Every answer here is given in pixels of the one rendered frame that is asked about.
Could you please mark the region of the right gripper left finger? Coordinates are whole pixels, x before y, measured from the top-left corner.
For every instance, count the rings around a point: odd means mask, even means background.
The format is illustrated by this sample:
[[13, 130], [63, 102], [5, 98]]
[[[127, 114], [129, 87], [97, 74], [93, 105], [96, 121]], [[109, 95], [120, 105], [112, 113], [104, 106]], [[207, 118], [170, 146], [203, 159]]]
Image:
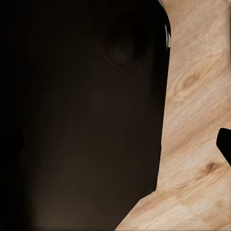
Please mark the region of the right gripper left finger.
[[20, 128], [0, 133], [0, 185], [24, 147]]

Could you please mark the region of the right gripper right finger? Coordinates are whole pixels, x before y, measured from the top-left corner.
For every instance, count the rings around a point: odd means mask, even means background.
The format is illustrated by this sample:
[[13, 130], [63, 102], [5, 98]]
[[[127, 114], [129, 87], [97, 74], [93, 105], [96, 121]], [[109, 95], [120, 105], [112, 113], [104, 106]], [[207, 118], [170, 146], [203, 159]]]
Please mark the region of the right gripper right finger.
[[216, 145], [231, 166], [231, 129], [220, 128]]

